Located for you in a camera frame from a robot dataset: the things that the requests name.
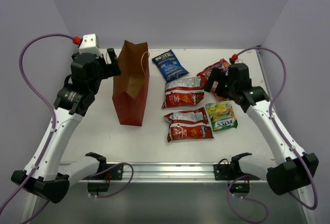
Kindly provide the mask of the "red patterned snack bag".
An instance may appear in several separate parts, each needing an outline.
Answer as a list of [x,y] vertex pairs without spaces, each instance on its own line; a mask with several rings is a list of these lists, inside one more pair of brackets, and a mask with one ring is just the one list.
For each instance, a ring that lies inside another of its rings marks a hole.
[[[223,72],[227,75],[228,67],[229,67],[229,62],[222,58],[218,62],[216,62],[212,65],[209,65],[208,67],[204,68],[201,72],[197,73],[196,77],[203,78],[204,83],[207,83],[214,68],[219,69],[221,72]],[[221,97],[221,96],[217,95],[216,88],[218,86],[218,81],[217,81],[216,76],[213,76],[212,79],[214,81],[212,83],[212,87],[211,87],[210,92],[213,94],[215,99],[217,101],[226,101],[226,100],[228,100],[228,98],[224,98],[224,97]]]

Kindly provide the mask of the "red brown paper bag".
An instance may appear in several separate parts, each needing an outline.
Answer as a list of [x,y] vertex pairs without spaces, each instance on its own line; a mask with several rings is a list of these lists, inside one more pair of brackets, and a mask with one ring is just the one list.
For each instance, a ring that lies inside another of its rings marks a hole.
[[149,91],[149,45],[124,41],[113,78],[112,101],[121,125],[142,126]]

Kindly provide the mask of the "green yellow candy packet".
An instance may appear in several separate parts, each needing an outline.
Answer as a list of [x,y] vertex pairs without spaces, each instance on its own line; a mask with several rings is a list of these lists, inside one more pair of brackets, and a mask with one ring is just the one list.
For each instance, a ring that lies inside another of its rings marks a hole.
[[238,121],[229,100],[209,103],[205,106],[213,132],[237,128]]

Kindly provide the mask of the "red Doritos chip bag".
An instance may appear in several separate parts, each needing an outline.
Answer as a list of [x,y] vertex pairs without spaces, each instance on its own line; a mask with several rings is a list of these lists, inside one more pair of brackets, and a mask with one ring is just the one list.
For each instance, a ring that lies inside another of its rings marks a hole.
[[196,106],[204,99],[205,80],[200,77],[177,79],[164,86],[162,109]]

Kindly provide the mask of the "blue Kettle potato chips bag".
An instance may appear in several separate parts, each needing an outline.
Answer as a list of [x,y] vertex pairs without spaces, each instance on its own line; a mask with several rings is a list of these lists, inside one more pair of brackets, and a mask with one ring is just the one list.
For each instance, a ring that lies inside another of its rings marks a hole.
[[189,74],[171,49],[154,57],[152,62],[157,66],[166,82],[177,80]]

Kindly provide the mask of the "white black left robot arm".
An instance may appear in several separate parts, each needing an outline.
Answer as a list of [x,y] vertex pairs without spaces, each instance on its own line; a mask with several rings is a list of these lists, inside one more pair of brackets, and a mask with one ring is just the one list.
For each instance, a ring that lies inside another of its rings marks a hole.
[[59,166],[72,134],[95,100],[101,81],[121,73],[114,49],[107,49],[106,55],[110,63],[102,55],[73,54],[71,74],[57,93],[46,134],[25,168],[14,171],[11,176],[11,181],[22,185],[27,192],[59,203],[78,181],[105,177],[106,158],[93,152],[63,169]]

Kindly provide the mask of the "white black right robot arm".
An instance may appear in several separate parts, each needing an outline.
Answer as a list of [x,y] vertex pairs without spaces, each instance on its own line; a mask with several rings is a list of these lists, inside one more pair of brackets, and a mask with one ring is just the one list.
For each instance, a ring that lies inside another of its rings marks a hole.
[[277,195],[308,185],[316,193],[314,175],[319,164],[317,156],[306,153],[290,135],[273,110],[273,101],[266,91],[252,85],[248,66],[244,63],[232,64],[227,72],[214,67],[204,90],[210,92],[214,82],[217,83],[215,93],[233,100],[254,122],[270,147],[276,163],[274,167],[267,167],[250,152],[238,154],[230,162],[231,176],[241,179],[250,174],[266,180]]

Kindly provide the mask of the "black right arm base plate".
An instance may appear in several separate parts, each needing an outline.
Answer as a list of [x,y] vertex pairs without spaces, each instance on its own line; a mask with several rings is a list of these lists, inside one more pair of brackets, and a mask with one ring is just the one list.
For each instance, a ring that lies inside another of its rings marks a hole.
[[241,176],[245,176],[239,167],[238,161],[229,161],[221,159],[219,163],[213,165],[213,173],[215,180],[235,180]]

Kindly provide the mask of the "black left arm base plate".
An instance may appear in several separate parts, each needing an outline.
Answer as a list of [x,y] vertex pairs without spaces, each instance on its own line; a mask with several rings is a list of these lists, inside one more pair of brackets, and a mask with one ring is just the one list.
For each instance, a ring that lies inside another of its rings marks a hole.
[[[95,173],[99,173],[101,171],[104,171],[105,169],[110,168],[111,166],[114,166],[114,164],[104,164],[98,167]],[[82,178],[81,180],[103,180],[103,181],[111,181],[111,180],[122,180],[122,174],[123,174],[123,165],[118,165],[114,167],[113,169],[97,176],[87,176]]]

